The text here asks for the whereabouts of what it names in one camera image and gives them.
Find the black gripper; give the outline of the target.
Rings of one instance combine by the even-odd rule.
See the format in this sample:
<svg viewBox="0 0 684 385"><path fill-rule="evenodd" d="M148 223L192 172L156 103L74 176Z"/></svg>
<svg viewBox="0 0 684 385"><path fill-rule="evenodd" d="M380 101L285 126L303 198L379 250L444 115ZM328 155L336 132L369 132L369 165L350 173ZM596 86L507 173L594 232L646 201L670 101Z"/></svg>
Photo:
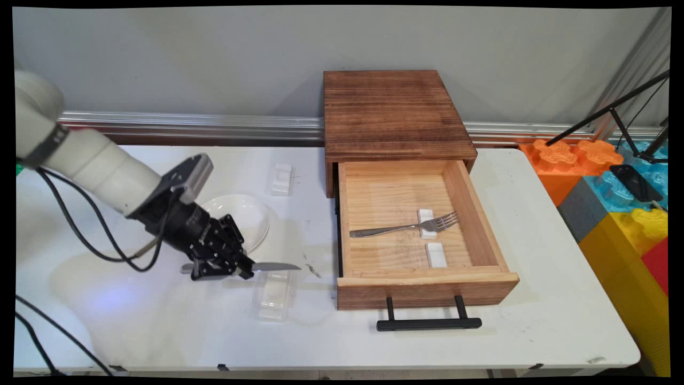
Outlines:
<svg viewBox="0 0 684 385"><path fill-rule="evenodd" d="M254 261L244 250L244 237L229 214L213 219L196 203L183 204L181 191L158 189L129 219L141 222L146 231L190 258L193 282L222 280L238 275L254 277Z"/></svg>

